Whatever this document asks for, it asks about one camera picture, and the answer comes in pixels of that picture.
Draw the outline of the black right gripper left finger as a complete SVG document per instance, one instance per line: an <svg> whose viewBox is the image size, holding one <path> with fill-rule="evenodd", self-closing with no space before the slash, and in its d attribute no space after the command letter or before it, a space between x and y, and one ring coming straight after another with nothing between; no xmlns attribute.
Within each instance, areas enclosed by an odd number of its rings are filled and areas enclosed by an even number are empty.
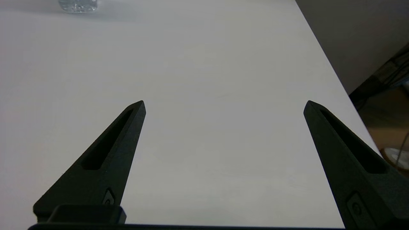
<svg viewBox="0 0 409 230"><path fill-rule="evenodd" d="M146 115L145 104L129 105L35 202L39 222L59 205L121 204Z"/></svg>

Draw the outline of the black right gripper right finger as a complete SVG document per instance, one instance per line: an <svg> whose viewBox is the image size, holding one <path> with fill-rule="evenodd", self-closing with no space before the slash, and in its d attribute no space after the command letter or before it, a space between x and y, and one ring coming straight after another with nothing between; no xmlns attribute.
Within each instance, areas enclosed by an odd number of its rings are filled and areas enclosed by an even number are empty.
<svg viewBox="0 0 409 230"><path fill-rule="evenodd" d="M314 145L349 230L407 230L409 182L327 108L304 108Z"/></svg>

